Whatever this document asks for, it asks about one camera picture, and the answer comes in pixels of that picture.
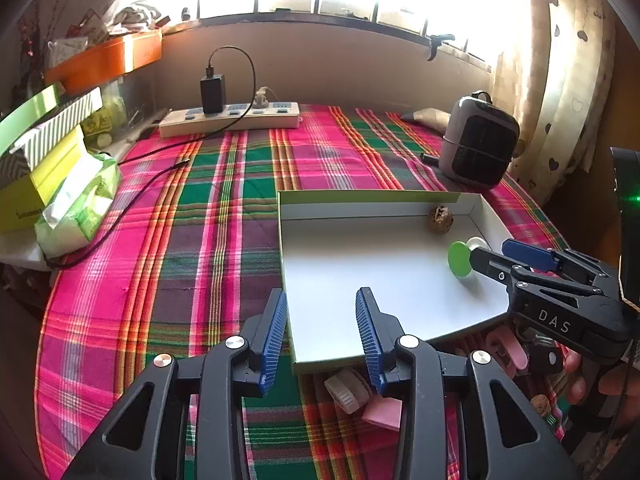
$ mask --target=screw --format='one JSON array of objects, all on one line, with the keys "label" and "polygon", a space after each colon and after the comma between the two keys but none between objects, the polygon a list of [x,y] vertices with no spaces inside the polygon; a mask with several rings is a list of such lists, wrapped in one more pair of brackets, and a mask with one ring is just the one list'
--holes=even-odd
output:
[{"label": "screw", "polygon": [[154,364],[158,368],[162,368],[171,364],[172,360],[173,358],[169,354],[158,354],[156,357],[154,357]]},{"label": "screw", "polygon": [[227,348],[240,348],[244,344],[244,338],[239,335],[233,335],[231,337],[227,337],[225,341],[225,345]]},{"label": "screw", "polygon": [[473,352],[471,354],[471,357],[479,365],[485,365],[489,361],[491,361],[491,356],[489,355],[488,352],[485,352],[484,350],[477,350],[477,351]]},{"label": "screw", "polygon": [[400,337],[400,344],[405,348],[415,348],[420,341],[415,335],[403,335]]}]

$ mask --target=power adapter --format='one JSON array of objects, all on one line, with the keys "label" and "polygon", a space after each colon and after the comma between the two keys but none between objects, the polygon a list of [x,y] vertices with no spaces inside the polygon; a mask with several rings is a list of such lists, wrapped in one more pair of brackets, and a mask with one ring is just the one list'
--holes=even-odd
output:
[{"label": "power adapter", "polygon": [[202,111],[219,114],[226,106],[225,75],[214,74],[213,67],[207,66],[206,76],[200,80]]}]

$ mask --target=plastic bag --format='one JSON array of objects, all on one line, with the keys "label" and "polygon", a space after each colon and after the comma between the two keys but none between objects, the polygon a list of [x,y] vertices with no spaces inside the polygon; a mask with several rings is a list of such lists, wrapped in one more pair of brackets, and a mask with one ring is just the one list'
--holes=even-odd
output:
[{"label": "plastic bag", "polygon": [[55,258],[87,246],[111,207],[121,180],[118,163],[109,155],[82,157],[34,226],[42,252]]}]

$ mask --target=green circular object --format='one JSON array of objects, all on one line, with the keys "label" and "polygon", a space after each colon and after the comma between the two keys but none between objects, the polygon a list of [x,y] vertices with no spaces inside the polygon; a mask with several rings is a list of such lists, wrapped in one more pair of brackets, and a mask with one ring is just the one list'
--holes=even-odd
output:
[{"label": "green circular object", "polygon": [[449,253],[447,254],[449,269],[458,278],[464,278],[471,272],[470,254],[471,250],[464,242],[453,242],[449,247]]}]

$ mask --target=white power strip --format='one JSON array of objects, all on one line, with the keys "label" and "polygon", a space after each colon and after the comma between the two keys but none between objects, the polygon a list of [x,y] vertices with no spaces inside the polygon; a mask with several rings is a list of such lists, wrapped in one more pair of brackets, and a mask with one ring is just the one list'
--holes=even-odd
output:
[{"label": "white power strip", "polygon": [[298,103],[269,103],[267,108],[252,108],[236,124],[248,104],[227,105],[219,114],[204,114],[202,108],[174,110],[158,124],[161,137],[206,134],[216,130],[268,130],[271,128],[297,128],[300,122]]}]

